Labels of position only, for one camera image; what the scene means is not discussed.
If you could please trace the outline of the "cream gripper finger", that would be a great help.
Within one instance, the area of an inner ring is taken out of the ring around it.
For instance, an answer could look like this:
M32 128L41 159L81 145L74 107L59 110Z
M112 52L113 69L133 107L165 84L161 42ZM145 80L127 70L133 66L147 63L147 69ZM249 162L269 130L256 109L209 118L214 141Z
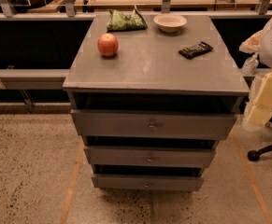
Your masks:
M272 118L272 72L257 76L251 84L249 101L246 104L242 126L248 131L257 131Z

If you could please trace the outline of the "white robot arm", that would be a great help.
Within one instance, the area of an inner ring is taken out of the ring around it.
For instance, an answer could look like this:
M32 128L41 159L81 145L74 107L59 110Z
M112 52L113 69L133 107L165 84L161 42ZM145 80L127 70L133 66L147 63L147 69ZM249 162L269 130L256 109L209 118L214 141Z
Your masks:
M272 17L264 28L239 46L245 53L257 53L262 64L272 69ZM272 72L252 81L242 126L248 131L262 129L272 118Z

